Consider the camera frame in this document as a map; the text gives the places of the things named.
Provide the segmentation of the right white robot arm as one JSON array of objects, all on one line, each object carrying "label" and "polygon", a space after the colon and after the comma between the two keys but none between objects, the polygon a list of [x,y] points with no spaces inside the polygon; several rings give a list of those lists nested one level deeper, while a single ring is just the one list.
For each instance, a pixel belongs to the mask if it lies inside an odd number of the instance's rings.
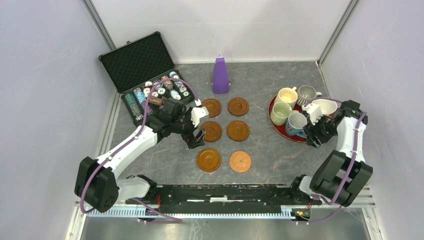
[{"label": "right white robot arm", "polygon": [[299,185],[289,189],[289,199],[302,204],[309,197],[322,200],[328,205],[350,206],[373,174],[363,156],[363,134],[368,117],[360,104],[353,100],[343,101],[332,117],[322,113],[315,103],[302,106],[307,124],[303,128],[306,143],[318,148],[333,136],[337,137],[336,148],[310,177],[301,175]]}]

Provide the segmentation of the light green mug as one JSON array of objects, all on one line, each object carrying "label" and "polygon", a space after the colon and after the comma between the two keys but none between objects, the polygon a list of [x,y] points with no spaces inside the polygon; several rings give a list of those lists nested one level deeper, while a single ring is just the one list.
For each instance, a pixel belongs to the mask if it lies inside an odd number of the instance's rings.
[{"label": "light green mug", "polygon": [[285,102],[277,102],[273,105],[270,113],[270,120],[276,126],[286,124],[289,116],[292,114],[292,107]]}]

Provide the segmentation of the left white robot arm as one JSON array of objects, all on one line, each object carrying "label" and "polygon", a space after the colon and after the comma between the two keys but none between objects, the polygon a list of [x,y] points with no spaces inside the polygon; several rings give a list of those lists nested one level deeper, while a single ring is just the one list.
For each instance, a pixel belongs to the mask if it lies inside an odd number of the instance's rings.
[{"label": "left white robot arm", "polygon": [[136,130],[115,148],[98,156],[85,157],[79,164],[74,193],[80,197],[80,209],[108,211],[116,202],[138,198],[153,203],[157,190],[147,177],[118,179],[121,173],[142,153],[171,134],[178,134],[189,149],[203,146],[205,131],[194,134],[202,119],[209,117],[207,107],[196,100],[195,107],[182,101],[166,100],[158,111],[143,118]]}]

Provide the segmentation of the red round tray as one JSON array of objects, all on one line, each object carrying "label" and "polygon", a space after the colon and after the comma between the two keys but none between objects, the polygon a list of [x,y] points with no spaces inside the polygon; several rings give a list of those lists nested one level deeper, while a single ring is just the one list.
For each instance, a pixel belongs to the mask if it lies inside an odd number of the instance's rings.
[{"label": "red round tray", "polygon": [[[274,106],[274,101],[276,99],[276,95],[270,100],[270,103],[268,105],[268,115],[269,117],[271,116],[272,110],[273,110],[273,106]],[[306,137],[302,137],[299,135],[289,135],[286,132],[286,125],[275,125],[272,121],[271,121],[271,125],[273,126],[273,128],[284,138],[291,140],[293,142],[297,142],[297,143],[306,143],[307,142],[307,138]]]}]

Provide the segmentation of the orange-brown wooden coaster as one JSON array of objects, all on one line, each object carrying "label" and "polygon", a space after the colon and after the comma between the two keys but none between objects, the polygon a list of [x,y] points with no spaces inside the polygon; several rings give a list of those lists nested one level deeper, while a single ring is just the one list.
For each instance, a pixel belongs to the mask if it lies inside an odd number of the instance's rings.
[{"label": "orange-brown wooden coaster", "polygon": [[202,171],[211,173],[221,166],[222,157],[216,149],[206,148],[198,153],[196,162]]}]

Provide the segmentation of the blue white mug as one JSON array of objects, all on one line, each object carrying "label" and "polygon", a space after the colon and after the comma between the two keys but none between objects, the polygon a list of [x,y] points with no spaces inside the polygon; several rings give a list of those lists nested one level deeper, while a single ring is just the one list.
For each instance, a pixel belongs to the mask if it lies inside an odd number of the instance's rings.
[{"label": "blue white mug", "polygon": [[289,136],[307,138],[304,127],[307,125],[307,118],[300,112],[293,112],[287,119],[285,131]]}]

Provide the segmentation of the brown wooden coaster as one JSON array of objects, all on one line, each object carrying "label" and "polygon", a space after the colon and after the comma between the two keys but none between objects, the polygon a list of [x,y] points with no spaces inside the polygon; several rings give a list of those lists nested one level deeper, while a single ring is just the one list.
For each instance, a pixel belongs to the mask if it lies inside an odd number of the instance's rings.
[{"label": "brown wooden coaster", "polygon": [[228,124],[226,134],[231,140],[242,142],[249,137],[250,127],[244,121],[234,120]]},{"label": "brown wooden coaster", "polygon": [[203,100],[202,106],[207,108],[210,118],[217,117],[222,111],[221,103],[214,98],[208,98]]},{"label": "brown wooden coaster", "polygon": [[207,121],[200,126],[200,129],[205,131],[203,139],[208,143],[218,141],[223,133],[221,125],[216,121]]},{"label": "brown wooden coaster", "polygon": [[244,116],[248,113],[250,105],[247,100],[242,97],[234,97],[228,101],[227,110],[236,117]]}]

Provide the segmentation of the woven rattan coaster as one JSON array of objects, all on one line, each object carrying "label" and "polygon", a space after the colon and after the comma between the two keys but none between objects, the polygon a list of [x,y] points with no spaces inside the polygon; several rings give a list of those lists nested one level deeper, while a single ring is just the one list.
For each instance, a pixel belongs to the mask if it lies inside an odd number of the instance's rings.
[{"label": "woven rattan coaster", "polygon": [[236,151],[230,156],[229,165],[235,172],[245,173],[252,166],[252,158],[245,151]]}]

